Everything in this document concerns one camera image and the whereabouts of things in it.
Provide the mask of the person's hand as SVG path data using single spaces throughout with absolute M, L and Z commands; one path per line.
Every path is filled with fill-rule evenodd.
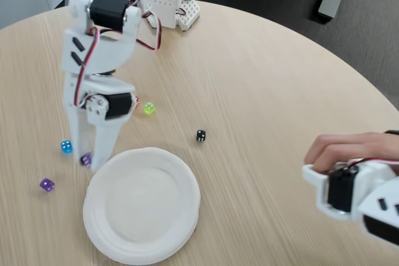
M 351 159 L 379 158 L 398 160 L 398 135 L 360 133 L 354 135 L 320 135 L 304 158 L 319 173 L 326 173 L 336 163 Z

